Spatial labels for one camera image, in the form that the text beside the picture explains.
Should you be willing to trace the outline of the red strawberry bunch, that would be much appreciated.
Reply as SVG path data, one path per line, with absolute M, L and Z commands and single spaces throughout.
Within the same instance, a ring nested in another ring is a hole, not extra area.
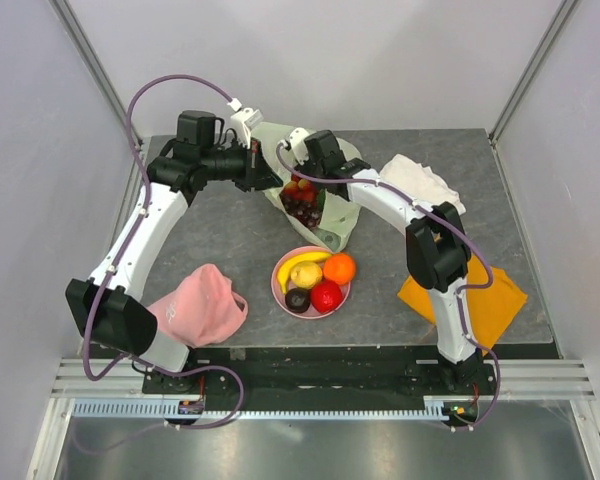
M 291 177 L 280 193 L 280 197 L 284 201 L 294 200 L 311 204 L 317 203 L 319 195 L 320 189 L 314 183 L 296 175 Z

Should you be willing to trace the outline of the dark grape bunch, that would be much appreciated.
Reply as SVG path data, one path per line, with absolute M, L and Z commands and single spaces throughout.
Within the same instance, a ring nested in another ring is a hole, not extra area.
M 282 197 L 281 202 L 285 213 L 298 220 L 304 227 L 310 230 L 318 227 L 322 210 L 316 204 L 291 197 Z

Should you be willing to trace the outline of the translucent green plastic bag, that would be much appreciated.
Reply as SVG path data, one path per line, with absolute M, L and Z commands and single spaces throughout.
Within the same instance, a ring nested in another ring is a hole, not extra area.
M 304 128 L 270 122 L 255 128 L 253 135 L 261 141 L 265 160 L 283 182 L 281 187 L 268 189 L 264 195 L 307 242 L 338 253 L 348 243 L 360 207 L 289 172 L 276 156 L 281 140 L 302 149 L 303 140 L 311 133 Z

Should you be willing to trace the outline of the yellow fake banana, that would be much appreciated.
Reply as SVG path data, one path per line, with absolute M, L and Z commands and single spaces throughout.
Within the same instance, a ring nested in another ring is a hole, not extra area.
M 290 260 L 288 263 L 286 263 L 282 267 L 282 270 L 278 275 L 278 282 L 280 283 L 280 286 L 282 287 L 284 294 L 286 294 L 289 291 L 289 283 L 292 283 L 290 281 L 290 271 L 297 263 L 302 262 L 302 261 L 313 261 L 313 262 L 318 263 L 321 266 L 330 256 L 332 256 L 331 253 L 328 253 L 328 254 L 325 254 L 325 253 L 305 254 L 301 257 L 296 257 L 293 260 Z

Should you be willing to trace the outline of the yellow fake pear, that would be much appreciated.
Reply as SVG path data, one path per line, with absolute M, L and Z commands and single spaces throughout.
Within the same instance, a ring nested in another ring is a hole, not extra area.
M 323 279 L 321 266 L 313 261 L 297 263 L 290 271 L 290 281 L 298 288 L 310 290 Z

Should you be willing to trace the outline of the orange fake fruit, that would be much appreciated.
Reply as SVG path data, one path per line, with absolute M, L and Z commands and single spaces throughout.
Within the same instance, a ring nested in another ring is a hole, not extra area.
M 338 285 L 351 282 L 357 271 L 355 260 L 347 253 L 340 252 L 330 256 L 322 267 L 323 277 Z

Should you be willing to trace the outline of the dark purple fake plum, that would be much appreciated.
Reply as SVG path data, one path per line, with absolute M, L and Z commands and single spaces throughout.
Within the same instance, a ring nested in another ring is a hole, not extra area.
M 311 291 L 295 287 L 284 296 L 286 308 L 294 314 L 305 314 L 311 307 Z

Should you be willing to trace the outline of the red fake apple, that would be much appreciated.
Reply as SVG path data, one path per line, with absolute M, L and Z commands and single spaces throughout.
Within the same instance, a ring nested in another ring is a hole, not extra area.
M 343 302 L 341 287 L 331 281 L 323 280 L 310 291 L 312 307 L 320 314 L 327 314 L 337 309 Z

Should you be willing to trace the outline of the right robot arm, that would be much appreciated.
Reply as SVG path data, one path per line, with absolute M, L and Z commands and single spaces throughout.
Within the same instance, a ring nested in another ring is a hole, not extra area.
M 345 158 L 333 132 L 318 131 L 300 141 L 299 171 L 332 193 L 375 213 L 406 240 L 410 278 L 428 293 L 437 328 L 438 381 L 447 392 L 463 392 L 474 381 L 482 354 L 467 305 L 470 248 L 463 241 L 460 214 L 449 202 L 422 203 L 384 180 L 359 158 Z

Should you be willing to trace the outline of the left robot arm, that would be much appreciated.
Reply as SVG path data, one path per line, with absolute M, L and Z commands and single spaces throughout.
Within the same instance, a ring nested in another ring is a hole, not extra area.
M 136 206 L 103 261 L 85 280 L 73 279 L 66 299 L 86 344 L 96 342 L 165 370 L 165 382 L 188 393 L 199 382 L 189 348 L 158 328 L 140 300 L 167 236 L 210 181 L 231 181 L 244 191 L 281 186 L 252 131 L 263 120 L 242 108 L 228 121 L 187 110 L 177 131 L 146 168 Z

